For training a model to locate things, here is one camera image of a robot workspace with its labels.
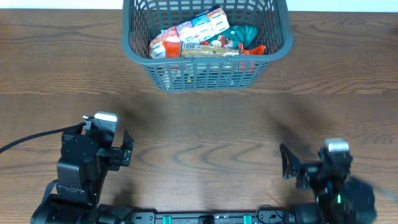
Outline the orange biscuit packet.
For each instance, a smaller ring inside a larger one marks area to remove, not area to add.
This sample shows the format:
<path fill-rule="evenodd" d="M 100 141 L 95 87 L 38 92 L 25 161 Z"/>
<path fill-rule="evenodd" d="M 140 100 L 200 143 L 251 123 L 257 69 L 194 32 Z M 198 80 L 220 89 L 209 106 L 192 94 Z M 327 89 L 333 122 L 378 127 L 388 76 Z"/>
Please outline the orange biscuit packet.
<path fill-rule="evenodd" d="M 166 42 L 166 58 L 199 58 L 199 57 L 234 57 L 237 55 L 262 55 L 265 45 L 260 45 L 254 49 L 231 49 L 226 47 L 217 47 L 213 45 L 184 44 L 175 42 Z"/>

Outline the Kleenex tissue multipack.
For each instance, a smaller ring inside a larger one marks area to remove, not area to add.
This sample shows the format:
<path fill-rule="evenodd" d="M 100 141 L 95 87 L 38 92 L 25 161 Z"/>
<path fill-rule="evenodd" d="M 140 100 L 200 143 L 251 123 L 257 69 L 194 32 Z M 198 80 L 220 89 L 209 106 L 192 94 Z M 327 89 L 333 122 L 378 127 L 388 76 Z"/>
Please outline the Kleenex tissue multipack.
<path fill-rule="evenodd" d="M 165 58 L 166 42 L 200 44 L 227 29 L 227 15 L 220 5 L 215 5 L 161 32 L 149 44 L 150 56 L 154 59 Z"/>

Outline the green Nescafe coffee bag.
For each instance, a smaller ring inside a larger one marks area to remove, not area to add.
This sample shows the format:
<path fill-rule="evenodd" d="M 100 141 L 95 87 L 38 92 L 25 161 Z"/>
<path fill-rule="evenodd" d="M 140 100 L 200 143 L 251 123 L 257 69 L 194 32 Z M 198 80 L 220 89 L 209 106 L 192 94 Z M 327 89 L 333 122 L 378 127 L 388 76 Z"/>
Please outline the green Nescafe coffee bag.
<path fill-rule="evenodd" d="M 244 49 L 251 44 L 258 32 L 258 29 L 254 26 L 235 25 L 230 26 L 220 34 L 216 34 L 206 42 L 215 47 Z"/>

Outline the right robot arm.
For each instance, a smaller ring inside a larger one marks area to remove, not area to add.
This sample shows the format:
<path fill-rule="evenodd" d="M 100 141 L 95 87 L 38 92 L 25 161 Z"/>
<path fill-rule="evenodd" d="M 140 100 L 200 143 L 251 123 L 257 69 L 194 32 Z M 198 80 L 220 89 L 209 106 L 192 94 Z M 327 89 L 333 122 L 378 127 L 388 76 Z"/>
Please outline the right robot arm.
<path fill-rule="evenodd" d="M 296 223 L 374 223 L 374 189 L 351 177 L 353 157 L 342 138 L 329 138 L 319 147 L 316 162 L 301 162 L 285 145 L 279 146 L 284 179 L 296 178 L 296 188 L 310 189 L 315 203 L 295 209 Z"/>

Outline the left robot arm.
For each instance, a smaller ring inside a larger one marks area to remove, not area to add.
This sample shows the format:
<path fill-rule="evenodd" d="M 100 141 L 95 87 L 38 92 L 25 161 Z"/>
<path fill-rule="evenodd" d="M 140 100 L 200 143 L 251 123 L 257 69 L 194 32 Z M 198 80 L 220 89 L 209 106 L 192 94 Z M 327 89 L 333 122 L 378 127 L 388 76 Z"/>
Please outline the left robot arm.
<path fill-rule="evenodd" d="M 129 207 L 100 205 L 109 171 L 130 165 L 134 140 L 127 131 L 113 146 L 118 116 L 99 111 L 62 132 L 56 180 L 49 183 L 31 223 L 129 223 Z"/>

